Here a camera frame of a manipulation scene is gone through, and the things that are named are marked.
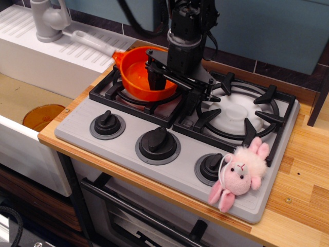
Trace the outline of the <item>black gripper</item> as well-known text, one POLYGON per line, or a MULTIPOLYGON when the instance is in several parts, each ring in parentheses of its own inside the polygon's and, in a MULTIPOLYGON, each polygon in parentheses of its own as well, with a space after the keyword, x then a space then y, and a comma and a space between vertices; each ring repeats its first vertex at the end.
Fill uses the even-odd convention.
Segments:
POLYGON ((212 98, 215 79, 202 66, 205 41, 205 38, 192 43, 170 40, 166 52, 147 51, 149 58, 146 69, 150 90, 164 90, 169 80, 187 91, 182 112, 184 116, 192 115, 202 99, 212 98))

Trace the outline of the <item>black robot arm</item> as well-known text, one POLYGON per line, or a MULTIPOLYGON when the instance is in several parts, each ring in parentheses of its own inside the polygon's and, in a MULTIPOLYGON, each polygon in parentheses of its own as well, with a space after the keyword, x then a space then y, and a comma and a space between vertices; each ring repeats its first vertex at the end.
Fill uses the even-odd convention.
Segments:
POLYGON ((217 25, 214 1, 176 1, 167 33, 168 51, 149 49, 148 81, 151 90, 162 90, 166 81, 177 84, 187 94, 184 115, 192 115, 203 100, 212 98, 214 78, 202 66, 206 39, 213 39, 217 25))

